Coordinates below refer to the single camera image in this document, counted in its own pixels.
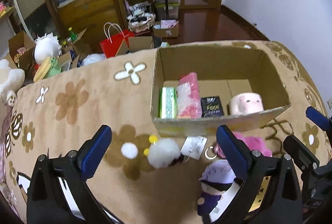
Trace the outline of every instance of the pink plush toy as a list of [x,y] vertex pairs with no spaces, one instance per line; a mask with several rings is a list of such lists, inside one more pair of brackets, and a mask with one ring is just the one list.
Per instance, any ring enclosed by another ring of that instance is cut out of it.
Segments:
[[[244,143],[251,151],[259,150],[266,157],[272,156],[272,151],[266,147],[265,141],[261,137],[244,137],[240,132],[233,132],[233,134],[237,139],[244,141]],[[226,158],[219,144],[215,145],[214,150],[219,157],[221,157],[222,159]]]
[[229,102],[231,115],[243,115],[264,110],[262,98],[256,93],[242,93],[233,97]]

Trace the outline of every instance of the beige carpet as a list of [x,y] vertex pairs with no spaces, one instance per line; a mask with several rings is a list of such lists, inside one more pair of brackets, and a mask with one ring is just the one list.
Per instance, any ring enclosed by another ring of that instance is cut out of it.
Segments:
[[[305,117],[308,106],[326,113],[317,88],[301,63],[282,44],[262,41],[223,41],[220,45],[262,49],[270,57],[289,94],[291,107],[261,129],[243,133],[263,137],[274,156],[283,153],[282,141],[295,134],[318,157],[321,165],[331,158],[331,146],[320,129]],[[40,154],[51,158],[78,149],[101,124],[112,127],[113,141],[94,178],[88,185],[95,197],[127,224],[199,224],[198,179],[211,162],[202,154],[200,160],[189,159],[165,169],[153,170],[142,151],[148,137],[157,131],[150,117],[155,50],[119,56],[95,65],[74,69],[22,88],[13,109],[13,120],[22,114],[21,133],[12,138],[6,158],[6,175],[14,206],[26,221],[26,202],[16,181],[18,175],[31,177]],[[115,73],[126,62],[145,64],[138,83],[127,78],[114,81]],[[41,96],[41,88],[48,91]],[[177,140],[180,145],[184,139]],[[124,142],[139,149],[134,160],[120,153]],[[205,147],[215,143],[208,137]]]

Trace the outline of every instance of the red shopping bag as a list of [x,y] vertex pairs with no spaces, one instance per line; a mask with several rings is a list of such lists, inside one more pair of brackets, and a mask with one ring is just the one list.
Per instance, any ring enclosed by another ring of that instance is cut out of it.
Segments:
[[[108,27],[108,34],[106,33],[105,26],[109,25]],[[113,36],[110,36],[110,28],[116,29],[119,33]],[[112,23],[105,23],[104,24],[104,33],[106,35],[106,39],[100,42],[100,47],[102,48],[106,58],[114,57],[117,54],[117,51],[120,48],[122,41],[125,39],[128,45],[128,38],[133,37],[134,33],[125,29],[122,31],[120,25],[112,24]]]

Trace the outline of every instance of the price tag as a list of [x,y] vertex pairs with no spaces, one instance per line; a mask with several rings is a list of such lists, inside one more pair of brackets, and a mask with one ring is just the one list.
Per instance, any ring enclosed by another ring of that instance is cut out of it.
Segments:
[[187,137],[182,146],[181,154],[199,160],[207,140],[203,136]]

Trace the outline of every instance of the paper bag handle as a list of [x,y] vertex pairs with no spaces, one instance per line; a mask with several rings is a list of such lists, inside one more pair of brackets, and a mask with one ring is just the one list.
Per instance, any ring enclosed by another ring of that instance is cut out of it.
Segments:
[[[108,31],[107,31],[108,34],[106,34],[106,30],[105,30],[105,26],[106,26],[107,24],[110,25],[110,26],[108,27]],[[114,29],[116,29],[119,33],[121,33],[121,34],[123,35],[123,38],[125,38],[125,34],[123,33],[123,31],[122,31],[120,25],[115,24],[115,23],[113,24],[113,23],[107,22],[107,23],[104,24],[104,33],[105,33],[106,38],[107,38],[111,43],[112,43],[112,39],[111,39],[111,35],[110,35],[110,28],[114,28]]]

